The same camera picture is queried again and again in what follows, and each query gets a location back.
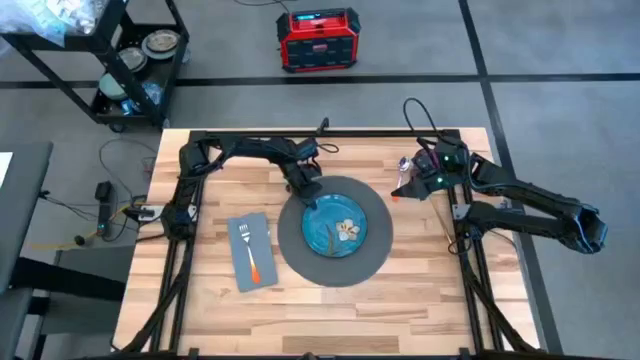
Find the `black stand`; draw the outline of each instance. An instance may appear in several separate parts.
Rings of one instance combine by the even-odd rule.
[[[16,261],[10,283],[13,287],[30,287],[111,301],[122,300],[125,290],[125,283],[120,281],[22,257]],[[34,311],[43,311],[41,305],[34,305]]]
[[[135,24],[126,12],[128,1],[110,0],[100,18],[97,19],[94,31],[89,35],[67,34],[64,48],[36,34],[5,33],[0,35],[96,123],[110,125],[114,131],[121,129],[123,125],[146,125],[162,129],[170,125],[166,116],[169,99],[173,93],[175,80],[189,42],[189,32],[175,3],[173,0],[165,0],[165,2],[173,15],[175,25]],[[122,34],[114,48],[111,46],[111,39],[118,25],[122,27]],[[173,30],[180,34],[175,55],[169,60],[148,59],[143,70],[135,74],[132,73],[118,52],[131,46],[139,47],[147,35],[161,29]],[[90,105],[85,103],[64,80],[36,56],[34,53],[36,50],[92,53],[125,90],[128,97],[136,103],[142,114],[124,115],[120,103],[110,100],[100,90],[96,90]],[[154,82],[164,90],[158,105],[154,104],[144,91],[142,83],[145,81]]]

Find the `cart wheel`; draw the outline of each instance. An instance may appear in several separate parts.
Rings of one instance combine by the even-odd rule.
[[[127,127],[123,124],[109,124],[109,129],[116,134],[121,134],[127,129]]]
[[[184,56],[182,57],[182,64],[188,64],[191,61],[191,50],[186,48],[184,51]]]

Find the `gray floor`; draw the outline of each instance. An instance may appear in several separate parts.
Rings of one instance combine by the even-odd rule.
[[[274,24],[281,9],[240,7],[231,0],[177,3],[192,33],[193,51],[193,60],[180,77],[283,75]],[[360,12],[364,30],[359,63],[337,74],[475,73],[456,1],[326,0],[319,5],[300,0],[290,7],[344,5]],[[166,19],[163,6],[158,0],[132,0],[129,5],[134,20],[145,22]],[[640,70],[636,1],[473,0],[470,7],[492,74]],[[69,80],[95,80],[102,71],[96,60],[82,54],[43,57]],[[41,79],[15,53],[0,59],[0,81]],[[565,351],[637,358],[640,245],[633,209],[640,192],[633,158],[640,145],[636,121],[640,84],[514,83],[493,88],[518,175],[593,203],[610,226],[607,247],[594,256],[536,239]],[[91,96],[91,90],[79,92]],[[407,96],[423,99],[441,126],[490,128],[482,92],[473,83],[182,87],[175,92],[170,117],[174,127],[316,126],[324,116],[336,126],[402,126],[401,103]],[[418,112],[414,118],[421,121]],[[95,183],[107,178],[97,162],[97,150],[117,137],[94,125],[57,90],[0,90],[0,141],[52,140],[46,188],[62,200],[92,201]],[[159,139],[158,134],[145,132],[122,137],[154,146]],[[136,193],[144,193],[148,186],[139,163],[143,156],[148,155],[142,149],[124,143],[105,151],[105,161]],[[90,223],[43,203],[36,210],[28,242],[66,242],[90,228]],[[88,253],[67,254],[65,261],[71,267],[122,278],[131,256],[126,245],[133,237],[126,233],[118,244],[122,247],[96,250],[102,251],[98,256],[106,264],[101,268],[88,260]],[[54,257],[29,246],[24,251],[49,261]],[[57,319],[64,317],[72,300],[57,300],[61,304]],[[52,320],[52,331],[65,327],[70,331],[74,326],[91,331],[83,336],[52,336],[45,358],[105,353],[116,315],[117,308],[110,309],[92,324],[78,322],[77,317],[61,325],[63,321]],[[30,321],[20,355],[28,349],[28,329],[36,322]]]

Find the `blue plate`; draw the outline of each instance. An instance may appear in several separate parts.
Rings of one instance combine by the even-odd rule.
[[[332,194],[316,199],[302,217],[305,241],[320,255],[345,257],[354,253],[367,236],[367,218],[350,198]]]

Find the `gray napkin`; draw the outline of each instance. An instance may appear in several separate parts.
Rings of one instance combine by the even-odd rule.
[[[251,253],[253,261],[260,273],[260,283],[256,284],[251,278],[251,263],[247,243],[240,235],[239,227],[242,224],[249,226]],[[248,214],[240,218],[230,218],[227,220],[229,227],[229,242],[231,244],[231,258],[233,268],[236,272],[236,282],[238,290],[246,292],[264,286],[278,283],[276,264],[271,252],[271,241],[269,239],[269,228],[267,217],[264,213]]]

